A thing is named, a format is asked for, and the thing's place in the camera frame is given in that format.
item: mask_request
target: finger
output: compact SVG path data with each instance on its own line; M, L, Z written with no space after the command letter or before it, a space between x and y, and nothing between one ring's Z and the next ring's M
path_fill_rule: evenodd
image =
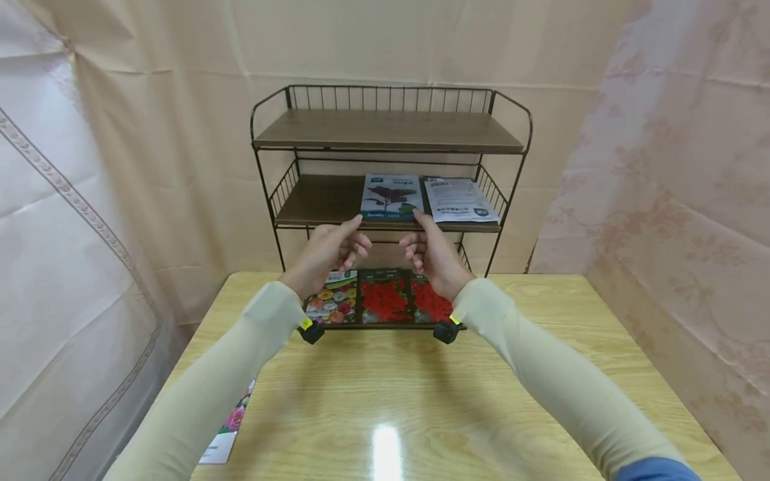
M420 264L418 266L414 261L412 261L411 265L412 265L413 272L416 272L417 274L420 274L420 275L425 274L425 265Z
M347 257L345 258L345 260L343 260L340 263L340 267L337 270L339 270L340 272L343 272L343 271L347 271L348 269L352 269L353 264L355 262L356 262L356 253L354 251L350 251Z
M363 217L359 214L351 220L343 222L332 232L332 235L336 237L339 243L342 243L343 239L350 237L358 229L358 226L361 225L361 219Z
M355 249L356 254L361 256L361 257L367 257L369 255L369 251L367 250L367 248L362 246L358 242L353 244L353 248Z
M441 234L441 228L434 222L433 217L429 216L428 214L415 209L414 212L414 218L420 223L421 226L423 226L423 229L425 229L425 233L428 235L436 235Z
M418 242L416 244L409 244L407 248L405 249L406 253L409 254L410 252L414 254L415 252L425 252L428 249L428 244L425 244L423 242Z
M425 235L425 232L410 232L398 242L398 245L406 247L409 244L414 244L415 242L427 242L427 240L428 238L427 235Z
M372 241L370 241L369 237L363 232L355 231L353 234L348 236L348 239L352 242L361 244L365 249L368 249L372 246Z
M411 259L412 264L417 269L422 269L425 267L425 262L423 261L423 256L420 254L415 254L414 257Z

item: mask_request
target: metal shelf rack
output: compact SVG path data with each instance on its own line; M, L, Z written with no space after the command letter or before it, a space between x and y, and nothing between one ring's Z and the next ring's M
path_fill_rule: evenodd
M260 107L284 97L286 110L260 134L254 119ZM527 116L529 130L522 144L493 117L496 102L509 102ZM278 231L310 229L340 223L359 212L363 176L311 175L304 162L367 162L417 165L462 165L475 169L474 181L500 217L499 222L446 222L445 232L459 232L457 251L470 268L463 245L466 232L495 234L484 276L494 261L508 211L532 142L532 113L521 103L493 89L367 85L288 85L258 102L251 110L251 143L267 201L281 266L286 262ZM268 189L260 151L293 152L294 159ZM328 155L365 154L365 159ZM474 162L429 162L426 159L372 159L372 154L473 154ZM505 195L483 165L485 154L521 157L511 191ZM328 192L334 189L334 196ZM426 212L430 213L427 199ZM364 221L361 230L420 230L415 221Z

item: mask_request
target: plant image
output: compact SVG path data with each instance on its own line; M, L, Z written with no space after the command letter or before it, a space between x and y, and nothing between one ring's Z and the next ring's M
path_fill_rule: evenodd
M388 206L397 202L403 202L401 207L398 209L399 212L412 212L415 208L414 205L411 205L407 202L408 195L417 194L417 191L414 189L391 189L390 187L385 187L384 185L378 185L377 187L369 187L369 190L377 194L379 197L381 197L381 199L369 197L364 200L370 200L377 205L383 206L383 212L387 212Z

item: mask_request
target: shelf leg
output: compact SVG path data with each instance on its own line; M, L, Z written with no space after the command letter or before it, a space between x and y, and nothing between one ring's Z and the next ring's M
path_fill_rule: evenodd
M267 204L267 212L270 214L270 227L273 228L273 236L276 238L276 247L278 247L278 257L281 259L281 269L286 271L286 263L283 261L283 250L281 250L281 241L278 239L278 229L276 228L276 214L273 212L273 206L270 205L270 194L267 192L267 184L265 184L265 175L262 172L262 162L259 161L259 151L254 149L254 157L256 158L256 167L259 169L259 180L262 181L262 191L265 193L265 203Z
M503 235L503 227L505 227L505 221L508 219L508 211L511 209L511 203L514 201L514 193L519 185L519 179L521 179L521 172L524 170L524 162L527 160L527 151L521 156L521 163L519 163L519 170L516 172L516 179L514 185L511 187L511 194L508 196L508 204L505 205L503 211L503 218L500 221L500 231L497 233L497 239L494 241L494 247L492 248L492 255L489 257L489 264L487 264L487 271L484 273L484 277L489 276L489 271L492 269L492 262L494 261L494 254L497 252L497 245L500 243L500 237Z

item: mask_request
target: light wood grain tabletop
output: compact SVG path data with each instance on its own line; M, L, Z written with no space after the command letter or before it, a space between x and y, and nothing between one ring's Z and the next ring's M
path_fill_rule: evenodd
M230 276L166 386L276 277ZM739 479L588 281L490 279L612 378L702 479ZM482 338L445 346L422 330L327 331L315 346L292 335L259 374L228 463L192 478L601 479Z

